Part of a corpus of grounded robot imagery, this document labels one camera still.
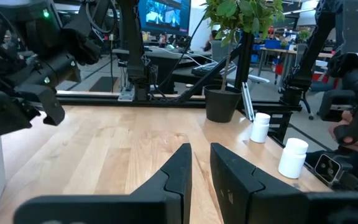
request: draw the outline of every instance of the green led light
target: green led light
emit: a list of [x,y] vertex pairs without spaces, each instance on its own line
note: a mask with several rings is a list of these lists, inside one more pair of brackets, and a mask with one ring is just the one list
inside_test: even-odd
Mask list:
[[49,18],[49,12],[47,9],[44,9],[43,14],[45,18]]

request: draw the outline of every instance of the white bottle cap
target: white bottle cap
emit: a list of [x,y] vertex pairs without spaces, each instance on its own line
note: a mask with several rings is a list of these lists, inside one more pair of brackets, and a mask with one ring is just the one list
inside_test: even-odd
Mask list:
[[287,144],[285,145],[288,152],[296,155],[306,154],[308,147],[309,144],[307,142],[297,138],[289,138]]
[[260,124],[269,124],[270,115],[265,113],[257,113],[255,115],[255,121]]

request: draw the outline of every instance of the black plant pot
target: black plant pot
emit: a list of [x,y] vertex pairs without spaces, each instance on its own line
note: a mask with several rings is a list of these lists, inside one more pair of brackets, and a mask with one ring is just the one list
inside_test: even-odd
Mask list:
[[204,87],[204,94],[206,117],[219,123],[230,122],[241,98],[241,91],[227,86],[226,91],[221,92],[220,85],[208,85]]

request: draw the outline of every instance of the white bottle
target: white bottle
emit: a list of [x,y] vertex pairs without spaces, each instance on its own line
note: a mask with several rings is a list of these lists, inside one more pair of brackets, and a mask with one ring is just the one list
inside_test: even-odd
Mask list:
[[278,171],[281,175],[297,179],[301,175],[309,144],[304,140],[290,138],[281,155]]
[[269,131],[270,115],[264,113],[257,113],[255,115],[254,123],[252,124],[252,131],[250,135],[251,141],[257,143],[264,143]]

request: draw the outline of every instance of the monitor screen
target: monitor screen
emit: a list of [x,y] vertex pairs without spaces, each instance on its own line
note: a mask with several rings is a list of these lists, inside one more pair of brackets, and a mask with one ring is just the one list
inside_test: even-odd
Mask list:
[[187,35],[190,0],[140,0],[142,31]]

